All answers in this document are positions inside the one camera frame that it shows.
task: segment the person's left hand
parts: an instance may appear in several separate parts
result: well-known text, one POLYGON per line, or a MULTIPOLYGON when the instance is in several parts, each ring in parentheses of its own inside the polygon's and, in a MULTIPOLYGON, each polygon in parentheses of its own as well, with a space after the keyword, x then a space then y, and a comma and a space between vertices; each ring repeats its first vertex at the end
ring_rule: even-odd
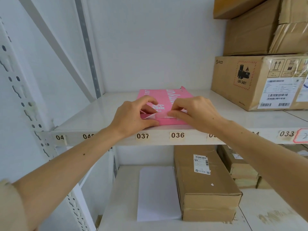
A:
POLYGON ((158 102, 154 97, 145 95, 133 102, 125 101, 115 113, 113 121, 109 128, 115 130, 122 138, 129 137, 144 128, 158 126, 159 122, 154 119, 142 120, 140 111, 145 113, 157 113, 155 109, 148 106, 147 103, 157 105, 158 102))

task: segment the beige sleeve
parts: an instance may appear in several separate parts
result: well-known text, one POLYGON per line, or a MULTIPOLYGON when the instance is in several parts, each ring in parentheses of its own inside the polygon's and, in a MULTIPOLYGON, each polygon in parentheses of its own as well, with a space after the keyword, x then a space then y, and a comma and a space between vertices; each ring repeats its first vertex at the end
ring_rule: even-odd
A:
POLYGON ((6 180, 0 181, 0 231, 28 231, 20 195, 6 180))

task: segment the hand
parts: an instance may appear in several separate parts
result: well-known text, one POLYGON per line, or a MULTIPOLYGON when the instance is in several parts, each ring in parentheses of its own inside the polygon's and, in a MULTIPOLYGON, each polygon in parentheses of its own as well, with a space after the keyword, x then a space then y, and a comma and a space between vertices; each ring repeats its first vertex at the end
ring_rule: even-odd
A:
POLYGON ((202 96, 176 99, 167 114, 208 134, 215 134, 218 127, 226 121, 219 115, 211 101, 202 96))
POLYGON ((155 109, 147 105, 148 102, 155 105, 158 104, 155 98, 148 95, 140 97, 133 102, 125 101, 117 109, 109 128, 116 130, 122 138, 126 138, 144 128, 158 126, 159 122, 157 120, 142 120, 140 117, 141 111, 145 113, 157 113, 155 109))

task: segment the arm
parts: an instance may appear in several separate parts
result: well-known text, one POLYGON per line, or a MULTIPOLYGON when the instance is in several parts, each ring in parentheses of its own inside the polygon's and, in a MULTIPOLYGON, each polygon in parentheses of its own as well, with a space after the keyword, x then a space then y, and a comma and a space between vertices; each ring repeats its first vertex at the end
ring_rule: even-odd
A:
POLYGON ((168 112, 231 146, 308 221, 308 159, 226 120, 204 97, 177 99, 168 112))
POLYGON ((34 230, 47 218, 94 163, 119 140, 159 124, 156 120, 140 118, 140 110, 156 112, 146 105, 147 102, 157 104, 149 96, 124 102, 110 126, 13 183, 21 196, 29 230, 34 230))

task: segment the stack of white paper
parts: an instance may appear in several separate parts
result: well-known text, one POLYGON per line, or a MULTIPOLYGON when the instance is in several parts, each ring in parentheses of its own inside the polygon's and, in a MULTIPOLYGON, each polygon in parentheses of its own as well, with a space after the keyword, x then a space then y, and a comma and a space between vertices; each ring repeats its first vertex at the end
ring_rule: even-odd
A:
POLYGON ((140 170, 137 221, 181 218, 174 169, 148 166, 140 170))

